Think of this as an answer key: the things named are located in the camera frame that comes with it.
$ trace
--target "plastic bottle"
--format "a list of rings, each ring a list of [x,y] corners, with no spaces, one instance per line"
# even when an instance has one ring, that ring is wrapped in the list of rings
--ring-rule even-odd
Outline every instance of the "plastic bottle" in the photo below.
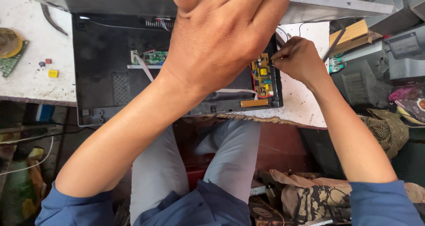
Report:
[[[341,62],[341,58],[332,58],[331,60],[329,60],[329,66],[337,65],[340,62]]]
[[[343,67],[344,67],[343,65],[329,66],[329,73],[337,72],[337,71],[341,70]]]

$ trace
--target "solder wire spool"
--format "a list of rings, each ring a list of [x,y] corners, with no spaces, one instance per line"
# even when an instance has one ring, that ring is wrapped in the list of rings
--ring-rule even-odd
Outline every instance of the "solder wire spool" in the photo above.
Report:
[[[9,58],[18,54],[23,41],[18,33],[8,28],[0,28],[0,58]]]

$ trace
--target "green circuit board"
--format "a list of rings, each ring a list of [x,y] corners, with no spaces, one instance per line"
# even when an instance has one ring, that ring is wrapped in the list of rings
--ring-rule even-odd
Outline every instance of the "green circuit board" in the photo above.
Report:
[[[18,54],[9,58],[0,59],[0,72],[3,72],[3,77],[7,78],[12,73],[13,69],[15,69],[16,65],[24,54],[28,44],[29,41],[23,41],[22,49]]]
[[[140,65],[134,55],[139,55],[146,65],[162,65],[168,56],[168,51],[151,51],[139,54],[138,51],[131,51],[131,65]]]

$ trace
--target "loose circuit board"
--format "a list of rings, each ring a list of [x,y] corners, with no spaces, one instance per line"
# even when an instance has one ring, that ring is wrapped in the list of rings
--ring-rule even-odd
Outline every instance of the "loose circuit board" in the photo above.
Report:
[[[267,53],[251,63],[251,73],[254,84],[254,91],[259,98],[272,97],[274,95],[272,86],[272,76],[270,75],[269,55]]]
[[[24,54],[28,44],[29,41],[25,40],[23,41],[22,48],[18,54],[9,58],[0,58],[0,72],[3,72],[3,77],[7,78],[12,73],[13,69],[15,69],[16,65]]]
[[[140,54],[137,50],[132,50],[131,65],[140,65],[135,55],[139,55],[146,65],[162,65],[168,56],[168,51],[149,51]]]

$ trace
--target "grey trousers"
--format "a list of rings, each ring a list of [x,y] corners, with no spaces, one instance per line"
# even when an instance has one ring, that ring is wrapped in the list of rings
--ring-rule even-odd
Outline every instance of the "grey trousers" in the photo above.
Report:
[[[226,120],[199,131],[196,154],[216,153],[204,176],[236,198],[248,203],[257,161],[260,124]],[[189,193],[186,169],[172,127],[168,127],[133,163],[131,225],[146,210],[157,207],[171,192]]]

